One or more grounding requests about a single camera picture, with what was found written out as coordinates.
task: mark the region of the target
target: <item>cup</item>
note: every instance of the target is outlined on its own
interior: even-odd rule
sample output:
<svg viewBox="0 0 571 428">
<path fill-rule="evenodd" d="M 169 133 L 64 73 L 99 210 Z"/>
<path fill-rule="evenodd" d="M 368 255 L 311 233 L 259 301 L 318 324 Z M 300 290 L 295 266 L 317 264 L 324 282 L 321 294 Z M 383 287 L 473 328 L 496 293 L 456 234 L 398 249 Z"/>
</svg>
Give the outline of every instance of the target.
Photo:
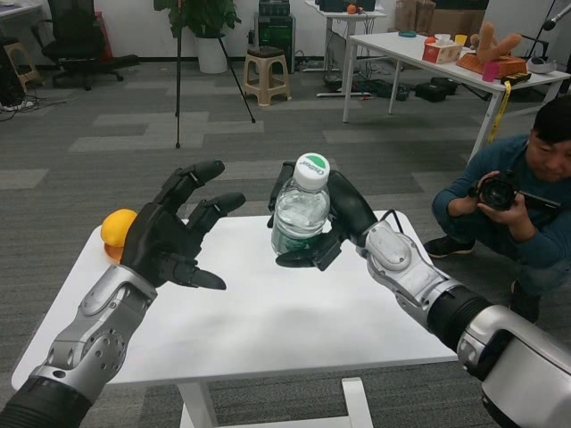
<svg viewBox="0 0 571 428">
<path fill-rule="evenodd" d="M 457 34 L 456 37 L 454 38 L 454 43 L 458 45 L 465 45 L 467 40 L 468 36 L 466 36 L 465 34 Z"/>
</svg>

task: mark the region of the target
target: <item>yellow cable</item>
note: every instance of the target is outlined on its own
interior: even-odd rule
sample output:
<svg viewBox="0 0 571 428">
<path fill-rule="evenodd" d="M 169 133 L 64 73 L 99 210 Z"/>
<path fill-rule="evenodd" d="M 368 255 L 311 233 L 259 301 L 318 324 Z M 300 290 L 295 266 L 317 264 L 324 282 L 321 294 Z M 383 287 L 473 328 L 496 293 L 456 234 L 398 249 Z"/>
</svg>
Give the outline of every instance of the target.
<svg viewBox="0 0 571 428">
<path fill-rule="evenodd" d="M 506 86 L 506 94 L 503 97 L 503 102 L 501 103 L 500 111 L 498 112 L 498 115 L 496 116 L 496 120 L 495 120 L 495 122 L 493 122 L 492 133 L 490 134 L 490 138 L 488 138 L 488 144 L 493 143 L 493 140 L 496 137 L 496 132 L 498 132 L 498 128 L 500 127 L 501 120 L 503 119 L 503 115 L 506 112 L 506 109 L 508 108 L 509 96 L 511 95 L 511 83 L 506 81 L 504 83 L 504 85 Z"/>
</svg>

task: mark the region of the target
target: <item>tabletop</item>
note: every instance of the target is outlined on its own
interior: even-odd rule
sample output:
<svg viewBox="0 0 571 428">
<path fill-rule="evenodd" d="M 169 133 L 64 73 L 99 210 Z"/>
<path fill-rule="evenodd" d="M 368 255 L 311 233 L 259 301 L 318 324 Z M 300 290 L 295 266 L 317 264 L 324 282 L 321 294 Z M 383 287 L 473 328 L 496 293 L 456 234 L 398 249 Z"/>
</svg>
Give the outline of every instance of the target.
<svg viewBox="0 0 571 428">
<path fill-rule="evenodd" d="M 423 36 L 410 38 L 400 37 L 398 33 L 382 33 L 352 36 L 351 40 L 357 42 L 359 45 L 365 45 L 366 47 L 369 47 L 373 50 L 381 51 L 404 62 L 418 65 L 423 69 L 433 70 L 437 73 L 458 79 L 462 81 L 462 83 L 480 87 L 487 92 L 504 92 L 506 90 L 506 87 L 499 80 L 495 80 L 494 82 L 484 82 L 482 80 L 481 74 L 459 67 L 454 62 L 434 64 L 432 62 L 423 61 L 422 54 L 424 52 L 426 40 L 426 37 Z M 470 51 L 465 47 L 462 55 L 468 52 L 473 51 Z M 532 77 L 529 80 L 524 83 L 518 83 L 512 88 L 513 90 L 523 89 L 525 87 L 543 85 L 565 80 L 569 77 L 571 76 L 560 71 L 553 71 L 552 73 L 548 74 L 532 73 Z"/>
<path fill-rule="evenodd" d="M 383 13 L 383 8 L 381 6 L 376 6 L 375 11 L 370 11 L 370 12 L 364 12 L 361 14 L 358 13 L 354 13 L 353 15 L 350 15 L 347 12 L 323 12 L 319 9 L 319 6 L 315 4 L 315 0 L 303 0 L 304 3 L 306 3 L 309 7 L 312 7 L 313 9 L 315 9 L 316 11 L 318 11 L 320 14 L 322 14 L 323 16 L 325 16 L 326 18 L 333 18 L 336 20 L 343 20 L 343 21 L 350 21 L 350 20 L 354 20 L 354 21 L 366 21 L 370 18 L 383 18 L 386 16 L 385 13 Z"/>
<path fill-rule="evenodd" d="M 419 243 L 408 219 L 401 213 L 399 218 Z M 279 267 L 267 221 L 219 221 L 203 242 L 198 264 L 222 277 L 228 289 L 161 287 L 112 383 L 172 384 L 457 359 L 371 278 L 351 243 L 343 244 L 326 272 Z M 16 367 L 15 389 L 44 361 L 109 264 L 98 227 Z"/>
<path fill-rule="evenodd" d="M 25 12 L 32 12 L 41 8 L 41 4 L 33 3 L 14 2 L 14 4 L 10 6 L 4 6 L 0 4 L 0 19 L 19 15 Z"/>
</svg>

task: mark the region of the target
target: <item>beige stool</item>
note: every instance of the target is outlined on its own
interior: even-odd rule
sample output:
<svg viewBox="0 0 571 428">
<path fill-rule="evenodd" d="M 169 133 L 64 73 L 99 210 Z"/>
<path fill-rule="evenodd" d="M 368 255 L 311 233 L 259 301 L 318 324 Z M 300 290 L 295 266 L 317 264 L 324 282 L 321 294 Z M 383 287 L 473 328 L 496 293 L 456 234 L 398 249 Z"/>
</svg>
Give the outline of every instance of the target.
<svg viewBox="0 0 571 428">
<path fill-rule="evenodd" d="M 26 50 L 26 48 L 23 46 L 22 43 L 18 41 L 16 37 L 0 37 L 0 43 L 2 43 L 4 50 L 8 54 L 8 58 L 10 58 L 10 62 L 12 63 L 12 66 L 16 71 L 16 75 L 20 80 L 22 89 L 24 90 L 25 93 L 27 93 L 28 89 L 26 88 L 26 83 L 32 81 L 41 82 L 42 81 L 41 74 L 39 74 L 39 71 L 37 71 L 36 65 L 34 65 L 34 62 L 32 61 L 32 58 L 29 56 L 29 53 Z M 23 74 L 20 74 L 18 72 L 18 66 L 14 63 L 14 60 L 12 58 L 12 54 L 17 51 L 20 51 L 26 58 L 26 61 L 28 61 L 28 65 L 30 68 L 29 72 Z"/>
<path fill-rule="evenodd" d="M 283 80 L 274 78 L 272 66 L 282 64 L 284 70 Z M 258 67 L 260 78 L 250 80 L 250 65 Z M 267 107 L 274 95 L 285 94 L 288 100 L 292 99 L 292 91 L 289 86 L 289 73 L 284 51 L 276 47 L 263 46 L 256 49 L 248 49 L 244 64 L 244 94 L 256 95 L 258 105 Z"/>
</svg>

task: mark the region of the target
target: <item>black robotic finger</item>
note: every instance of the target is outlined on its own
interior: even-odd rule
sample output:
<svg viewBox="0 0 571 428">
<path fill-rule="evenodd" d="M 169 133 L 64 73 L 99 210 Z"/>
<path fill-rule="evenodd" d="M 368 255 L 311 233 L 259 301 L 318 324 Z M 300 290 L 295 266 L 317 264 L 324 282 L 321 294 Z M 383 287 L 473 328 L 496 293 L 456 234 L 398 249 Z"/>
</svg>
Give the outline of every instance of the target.
<svg viewBox="0 0 571 428">
<path fill-rule="evenodd" d="M 226 290 L 226 284 L 221 278 L 198 268 L 194 259 L 163 252 L 159 256 L 158 265 L 159 275 L 164 281 L 184 287 Z"/>
<path fill-rule="evenodd" d="M 375 213 L 362 194 L 339 171 L 331 171 L 327 181 L 331 199 L 329 220 L 343 230 L 351 241 L 365 246 L 365 232 L 377 222 Z"/>
<path fill-rule="evenodd" d="M 196 257 L 202 250 L 200 244 L 216 222 L 226 217 L 230 212 L 237 210 L 246 202 L 242 193 L 226 193 L 209 201 L 200 201 L 188 218 L 186 232 L 187 241 L 192 243 L 182 250 L 187 257 Z"/>
<path fill-rule="evenodd" d="M 153 202 L 162 205 L 168 212 L 176 214 L 194 190 L 222 174 L 224 169 L 225 166 L 221 160 L 208 160 L 185 169 L 179 168 L 162 185 L 161 192 Z"/>
<path fill-rule="evenodd" d="M 243 193 L 226 193 L 209 201 L 200 201 L 190 214 L 186 228 L 205 235 L 212 230 L 219 219 L 237 210 L 245 202 Z"/>
<path fill-rule="evenodd" d="M 348 236 L 335 227 L 321 234 L 309 249 L 292 251 L 277 257 L 276 263 L 284 268 L 312 268 L 324 271 L 341 254 L 341 244 Z"/>
<path fill-rule="evenodd" d="M 277 177 L 276 180 L 276 184 L 274 185 L 273 190 L 271 191 L 271 195 L 269 196 L 269 204 L 268 204 L 268 210 L 269 212 L 274 212 L 274 210 L 276 209 L 276 199 L 277 196 L 279 195 L 279 192 L 282 190 L 282 187 L 284 187 L 284 184 L 286 183 L 287 180 L 289 180 L 292 175 L 294 174 L 294 170 L 295 170 L 295 162 L 284 162 L 284 164 L 282 165 L 282 170 L 279 173 L 279 176 Z M 272 214 L 272 216 L 269 218 L 268 221 L 268 228 L 272 228 L 274 226 L 274 216 Z"/>
</svg>

